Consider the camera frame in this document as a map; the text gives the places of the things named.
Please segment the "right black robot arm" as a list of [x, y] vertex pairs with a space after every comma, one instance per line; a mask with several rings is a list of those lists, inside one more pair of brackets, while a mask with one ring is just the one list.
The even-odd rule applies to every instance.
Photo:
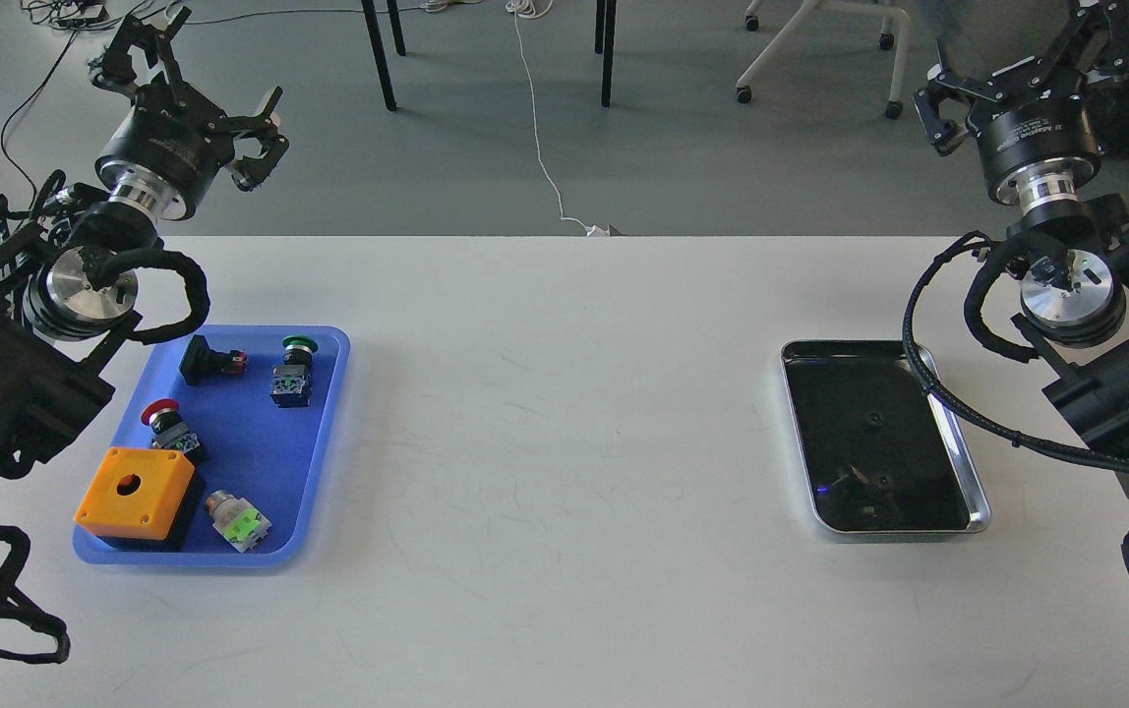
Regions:
[[[1124, 1], [1073, 1], [1045, 53], [986, 78], [960, 75], [945, 44], [914, 94], [939, 155], [974, 140], [987, 196], [1019, 208], [1003, 238], [974, 230], [934, 257], [908, 297], [901, 342], [916, 381], [961, 420], [1053, 460], [1129, 475], [1129, 207], [1080, 198], [1099, 174], [1086, 106], [1096, 85], [1129, 78]], [[1054, 369], [1042, 391], [1080, 446], [1009, 429], [956, 397], [917, 355], [914, 313], [939, 269], [981, 260], [962, 305], [970, 335], [995, 355]]]

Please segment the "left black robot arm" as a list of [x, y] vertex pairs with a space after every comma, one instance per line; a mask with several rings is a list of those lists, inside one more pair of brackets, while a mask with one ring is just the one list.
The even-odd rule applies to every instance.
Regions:
[[[129, 102], [96, 159], [97, 185], [53, 171], [24, 209], [0, 196], [1, 478], [27, 477], [88, 428], [114, 394], [102, 372], [121, 346], [204, 325], [205, 271], [165, 248], [158, 224], [192, 218], [221, 171], [255, 190], [289, 148], [280, 87], [231, 115], [183, 77], [173, 43], [191, 14], [126, 14], [89, 62], [91, 85]], [[29, 556], [29, 534], [0, 525], [0, 659], [61, 664], [65, 623], [18, 587]]]

